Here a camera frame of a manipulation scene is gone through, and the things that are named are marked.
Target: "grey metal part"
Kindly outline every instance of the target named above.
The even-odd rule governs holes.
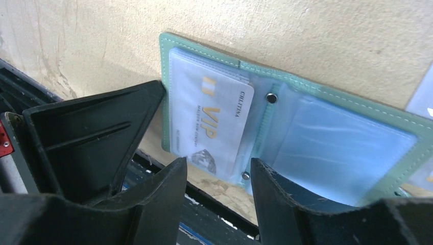
[[[15,117],[9,117],[13,113],[6,112],[0,116],[14,152],[0,158],[0,185],[4,193],[39,193],[39,189],[29,169],[20,144],[12,130],[12,125],[17,124]]]
[[[16,194],[28,193],[11,155],[0,158],[0,173],[2,188],[5,189],[6,192]]]

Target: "white card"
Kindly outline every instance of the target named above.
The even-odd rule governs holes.
[[[229,180],[254,94],[245,82],[241,70],[172,49],[171,152]]]

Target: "mint green card holder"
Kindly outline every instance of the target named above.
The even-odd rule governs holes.
[[[260,124],[256,128],[252,151],[247,154],[241,164],[242,173],[249,172],[249,159],[257,157],[286,178],[294,180],[295,183],[313,192],[319,192],[318,194],[324,197],[326,195],[323,193],[329,194],[331,199],[335,199],[334,201],[351,206],[363,206],[379,198],[401,195],[400,185],[433,155],[433,121],[308,81],[285,71],[252,64],[222,54],[174,34],[162,33],[159,41],[162,82],[168,91],[170,91],[171,80],[170,50],[173,48],[180,48],[210,61],[247,71],[252,78],[257,80],[256,82],[272,81],[273,86],[269,90],[255,91],[255,95],[263,94],[263,103],[266,105],[263,104],[263,111],[260,112]],[[266,102],[264,98],[269,93],[277,96],[276,103]],[[170,97],[167,96],[163,101],[162,122],[162,147],[168,152],[170,151],[169,99]],[[345,136],[348,134],[358,140],[349,137],[347,141]],[[308,147],[303,147],[303,144],[311,145],[310,150],[314,150],[315,145],[320,147],[306,153],[305,149],[308,150]],[[337,164],[329,161],[335,157],[333,149],[346,152],[346,154],[337,156]],[[370,160],[377,161],[377,166],[375,164],[364,166],[360,168],[362,173],[355,174],[354,179],[342,180],[353,186],[342,190],[341,193],[339,190],[328,193],[327,182],[309,183],[305,181],[304,177],[311,175],[310,170],[316,167],[318,174],[323,174],[324,171],[330,169],[330,175],[344,176],[344,170],[353,168],[353,166],[341,165],[342,161],[354,159],[354,154],[363,151],[366,151],[366,154],[371,151],[377,152],[377,155],[373,154],[362,160],[368,160],[366,163],[371,163]],[[387,161],[392,162],[392,165],[389,168],[382,168],[380,163]],[[384,171],[385,174],[376,173],[377,169],[381,169],[380,171]],[[366,182],[371,180],[371,183],[367,189],[358,188],[356,183],[363,181],[356,178],[365,178]],[[312,179],[313,182],[316,179],[326,181],[323,176],[312,176]],[[239,175],[239,181],[236,184],[251,193],[250,180],[243,179]],[[342,201],[341,198],[344,199],[344,197],[339,197],[339,194],[346,197],[358,191],[361,191],[359,193],[362,193],[362,198],[354,197]]]

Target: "teal stitching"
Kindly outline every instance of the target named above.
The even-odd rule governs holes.
[[[170,41],[170,42],[173,42],[173,43],[176,43],[177,45],[180,45],[180,46],[182,46],[182,47],[185,47],[185,48],[187,48],[187,49],[189,49],[189,50],[193,50],[193,51],[195,51],[195,52],[198,52],[198,53],[200,53],[200,54],[203,54],[203,55],[206,55],[206,56],[208,56],[208,57],[211,57],[211,58],[213,58],[213,59],[216,59],[216,60],[219,60],[219,61],[221,61],[221,62],[224,62],[224,63],[227,63],[227,64],[231,64],[231,65],[234,65],[234,66],[237,66],[236,64],[233,64],[233,63],[231,63],[231,62],[228,62],[228,61],[225,61],[225,60],[222,60],[222,59],[219,59],[219,58],[217,58],[217,57],[215,57],[215,56],[212,56],[212,55],[209,55],[209,54],[207,54],[207,53],[205,53],[205,52],[202,52],[202,51],[200,51],[200,50],[197,50],[197,49],[195,49],[195,48],[192,48],[192,47],[189,47],[189,46],[187,46],[187,45],[185,45],[185,44],[182,44],[182,43],[179,43],[179,42],[176,42],[176,41],[173,41],[173,40],[170,40],[170,39],[167,39],[167,38],[164,38],[164,40],[167,40],[167,41]],[[161,42],[161,49],[162,49],[162,55],[163,56],[165,56],[165,54],[164,54],[164,46],[163,46],[163,44],[162,44],[162,42]],[[162,62],[163,63],[163,65],[162,65],[162,69],[163,69],[163,75],[164,75],[164,77],[165,77],[165,63],[164,63],[164,61]],[[396,115],[393,115],[393,114],[390,114],[390,113],[387,113],[387,112],[385,112],[385,111],[381,111],[381,110],[378,110],[378,109],[375,109],[375,108],[373,108],[373,107],[370,107],[370,106],[366,106],[366,105],[363,105],[363,104],[360,104],[360,103],[357,103],[357,102],[354,102],[354,101],[351,101],[351,100],[348,100],[348,99],[346,99],[346,98],[343,98],[343,97],[340,97],[340,96],[338,96],[338,95],[335,95],[335,94],[331,94],[331,93],[328,93],[328,92],[326,92],[326,91],[323,91],[323,90],[320,90],[319,88],[316,88],[316,87],[313,87],[313,86],[311,86],[311,85],[309,85],[309,84],[306,84],[306,83],[303,83],[303,82],[300,82],[300,81],[297,81],[297,80],[294,80],[294,79],[292,79],[292,78],[290,78],[290,77],[285,77],[285,76],[282,76],[282,75],[280,75],[280,74],[275,74],[275,73],[271,73],[271,72],[267,72],[267,71],[261,71],[261,70],[259,70],[259,69],[254,69],[254,68],[249,68],[249,67],[247,67],[247,66],[244,66],[244,65],[241,65],[241,67],[242,68],[245,68],[245,69],[248,69],[248,70],[252,70],[252,71],[254,71],[254,72],[256,72],[256,73],[259,73],[259,74],[263,74],[263,75],[270,75],[270,76],[272,76],[272,77],[280,77],[280,78],[285,78],[285,79],[289,79],[290,81],[292,81],[292,82],[294,82],[295,84],[297,84],[297,85],[303,85],[303,86],[306,86],[306,87],[309,87],[309,88],[312,88],[312,89],[314,89],[314,90],[317,90],[317,91],[319,91],[319,92],[322,92],[322,93],[325,93],[325,94],[328,94],[328,95],[330,95],[330,96],[332,96],[332,97],[336,97],[336,98],[339,98],[339,99],[341,99],[341,100],[344,100],[344,101],[348,101],[348,102],[351,102],[351,103],[353,103],[353,104],[356,104],[356,105],[358,105],[358,106],[362,106],[362,107],[365,107],[365,108],[368,108],[368,109],[371,109],[371,110],[374,110],[374,111],[377,111],[377,112],[381,112],[381,113],[383,113],[383,114],[385,114],[385,115],[389,115],[389,116],[391,116],[391,117],[395,117],[395,118],[398,118],[398,119],[400,119],[400,120],[404,120],[404,121],[406,121],[406,122],[409,122],[409,123],[413,123],[413,124],[415,124],[415,125],[419,125],[419,126],[421,126],[421,127],[425,127],[425,128],[427,128],[427,129],[429,129],[429,130],[431,130],[431,127],[428,127],[428,126],[425,126],[425,125],[422,125],[422,124],[419,124],[419,123],[417,123],[417,122],[414,122],[414,121],[411,121],[411,120],[408,120],[408,119],[405,119],[405,118],[402,118],[401,116],[396,116]],[[415,167],[415,165],[417,165],[418,164],[418,162],[420,162],[424,157],[425,157],[425,155],[426,154],[428,154],[431,150],[433,149],[433,144],[432,145],[430,145],[430,147],[426,150],[426,152],[424,153],[424,154],[421,154],[421,156],[408,168],[408,169],[406,169],[406,171],[405,171],[405,173],[404,174],[402,174],[391,186],[390,186],[390,188],[387,190],[387,191],[385,191],[385,194],[388,194],[388,192],[391,190],[391,189],[393,189],[394,187],[395,187],[395,185],[403,178],[403,177],[405,177],[406,176],[406,174],[412,169],[412,168],[414,168]]]
[[[168,78],[168,80],[169,80],[169,133],[171,133],[172,132],[172,127],[171,127],[171,125],[170,125],[170,122],[171,121],[173,121],[173,119],[172,119],[172,111],[173,111],[173,102],[172,102],[172,99],[171,98],[173,98],[173,96],[172,96],[172,94],[173,94],[173,89],[172,89],[172,82],[171,82],[171,78],[173,77],[172,76],[172,66],[170,65],[171,64],[171,60],[170,60],[170,58],[169,58],[169,78]]]
[[[162,82],[167,86],[167,78],[166,78],[166,74],[165,74],[165,53],[164,53],[164,42],[161,42],[161,50],[162,50]],[[166,103],[170,98],[168,98],[167,100],[164,101],[164,107],[166,107]],[[167,144],[167,130],[162,130],[162,138],[163,138],[163,142],[164,142],[164,147]]]

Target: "plastic card pocket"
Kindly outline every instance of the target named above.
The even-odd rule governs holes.
[[[174,48],[170,80],[170,151],[230,182],[254,96],[249,74]]]
[[[330,200],[355,206],[417,137],[311,95],[287,89],[260,158]]]

